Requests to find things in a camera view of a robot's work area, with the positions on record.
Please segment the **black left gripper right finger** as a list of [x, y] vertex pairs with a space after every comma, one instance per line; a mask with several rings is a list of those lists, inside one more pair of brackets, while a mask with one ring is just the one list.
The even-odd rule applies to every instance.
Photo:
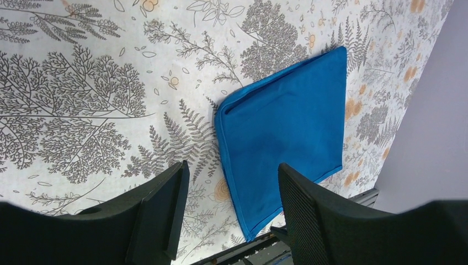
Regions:
[[434, 200], [400, 214], [363, 206], [278, 168], [295, 264], [466, 264], [467, 201]]

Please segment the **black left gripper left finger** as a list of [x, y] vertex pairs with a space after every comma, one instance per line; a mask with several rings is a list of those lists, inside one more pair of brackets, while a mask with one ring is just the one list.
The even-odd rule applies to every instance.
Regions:
[[176, 259], [189, 166], [76, 215], [47, 216], [1, 203], [2, 264], [170, 264]]

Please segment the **blue cloth napkin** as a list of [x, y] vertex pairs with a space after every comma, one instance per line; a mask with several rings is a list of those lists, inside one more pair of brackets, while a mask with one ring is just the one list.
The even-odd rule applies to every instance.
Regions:
[[335, 48], [231, 93], [214, 125], [246, 241], [282, 211], [278, 167], [319, 183], [342, 169], [347, 49]]

